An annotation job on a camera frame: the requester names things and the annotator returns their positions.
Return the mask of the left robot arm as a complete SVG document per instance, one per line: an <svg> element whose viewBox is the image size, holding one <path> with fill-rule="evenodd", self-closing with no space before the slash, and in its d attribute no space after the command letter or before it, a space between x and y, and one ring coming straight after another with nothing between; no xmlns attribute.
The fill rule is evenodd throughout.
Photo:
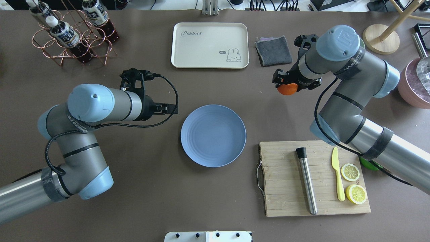
<svg viewBox="0 0 430 242"><path fill-rule="evenodd" d="M48 156L50 145L56 142L64 163L54 166L48 161L47 167L1 188L1 224L74 194L86 200L107 191L113 178L95 131L125 126L125 121L144 121L153 114L174 113L178 113L178 103L154 103L143 88L78 85L66 103L51 107L37 123L48 139L44 155Z"/></svg>

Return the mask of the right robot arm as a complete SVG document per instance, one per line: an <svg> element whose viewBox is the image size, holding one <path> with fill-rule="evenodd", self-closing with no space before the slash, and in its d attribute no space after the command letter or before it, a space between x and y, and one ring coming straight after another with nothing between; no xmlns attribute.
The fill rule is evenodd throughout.
<svg viewBox="0 0 430 242"><path fill-rule="evenodd" d="M299 91L315 89L327 72L341 80L318 113L321 128L315 125L313 133L331 145L353 147L367 161L429 194L429 153L361 115L371 98L385 97L397 86L399 71L368 53L350 26L334 26L321 37L299 36L296 45L298 61L287 72L275 71L275 87L297 84Z"/></svg>

